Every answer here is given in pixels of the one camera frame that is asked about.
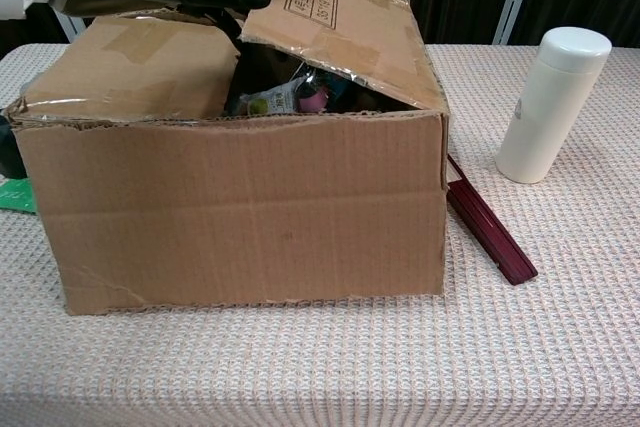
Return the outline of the black round cap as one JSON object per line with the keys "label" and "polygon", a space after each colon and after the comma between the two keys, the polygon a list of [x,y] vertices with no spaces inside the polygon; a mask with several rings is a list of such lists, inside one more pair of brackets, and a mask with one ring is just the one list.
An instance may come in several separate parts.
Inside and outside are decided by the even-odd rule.
{"label": "black round cap", "polygon": [[25,179],[26,169],[8,120],[0,115],[0,174],[8,179]]}

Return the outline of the maroon folded fan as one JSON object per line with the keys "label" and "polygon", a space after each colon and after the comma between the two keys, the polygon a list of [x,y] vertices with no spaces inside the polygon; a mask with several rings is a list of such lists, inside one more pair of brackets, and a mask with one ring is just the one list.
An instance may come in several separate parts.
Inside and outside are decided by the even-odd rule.
{"label": "maroon folded fan", "polygon": [[537,269],[450,155],[447,183],[449,204],[504,278],[516,286],[537,277]]}

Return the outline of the pink packet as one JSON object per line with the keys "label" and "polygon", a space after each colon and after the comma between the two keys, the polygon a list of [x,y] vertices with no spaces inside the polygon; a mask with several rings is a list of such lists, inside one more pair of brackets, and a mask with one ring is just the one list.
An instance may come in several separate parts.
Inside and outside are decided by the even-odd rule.
{"label": "pink packet", "polygon": [[329,102],[324,88],[301,87],[297,91],[298,111],[301,113],[320,113]]}

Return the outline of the brown cardboard box with flaps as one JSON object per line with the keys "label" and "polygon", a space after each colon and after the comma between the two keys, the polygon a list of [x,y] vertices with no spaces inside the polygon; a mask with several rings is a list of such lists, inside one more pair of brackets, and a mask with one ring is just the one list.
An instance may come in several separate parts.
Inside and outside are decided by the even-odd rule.
{"label": "brown cardboard box with flaps", "polygon": [[[411,0],[233,17],[239,46],[167,7],[87,17],[0,113],[68,310],[440,294],[450,114]],[[234,113],[294,80],[295,113]]]}

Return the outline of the beige waffle tablecloth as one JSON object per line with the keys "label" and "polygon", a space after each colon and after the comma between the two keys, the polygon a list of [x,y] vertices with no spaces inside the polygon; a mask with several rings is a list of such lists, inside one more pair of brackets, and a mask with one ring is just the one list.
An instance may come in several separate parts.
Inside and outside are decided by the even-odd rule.
{"label": "beige waffle tablecloth", "polygon": [[451,216],[441,297],[76,317],[39,219],[0,211],[0,427],[640,427],[640,49],[518,185],[494,155],[534,53],[429,47],[452,154],[535,280]]}

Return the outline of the green white snack bag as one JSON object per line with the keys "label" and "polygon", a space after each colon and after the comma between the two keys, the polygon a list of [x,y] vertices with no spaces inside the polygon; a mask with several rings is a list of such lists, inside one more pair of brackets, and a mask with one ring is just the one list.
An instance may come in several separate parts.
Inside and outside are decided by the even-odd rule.
{"label": "green white snack bag", "polygon": [[239,116],[293,114],[297,111],[295,94],[299,84],[294,80],[266,91],[243,94],[234,113]]}

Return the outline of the green plastic packet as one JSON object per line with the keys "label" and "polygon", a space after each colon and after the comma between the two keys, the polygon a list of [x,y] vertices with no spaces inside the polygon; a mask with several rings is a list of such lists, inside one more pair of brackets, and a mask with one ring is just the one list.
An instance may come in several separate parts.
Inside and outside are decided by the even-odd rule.
{"label": "green plastic packet", "polygon": [[37,213],[31,181],[28,178],[0,181],[0,210]]}

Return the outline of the white cylindrical bottle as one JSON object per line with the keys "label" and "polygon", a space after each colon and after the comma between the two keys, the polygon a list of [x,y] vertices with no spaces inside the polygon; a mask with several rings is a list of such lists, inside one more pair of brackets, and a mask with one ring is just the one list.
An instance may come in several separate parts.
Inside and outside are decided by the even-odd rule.
{"label": "white cylindrical bottle", "polygon": [[580,27],[547,31],[496,155],[508,179],[535,184],[551,169],[612,49],[601,33]]}

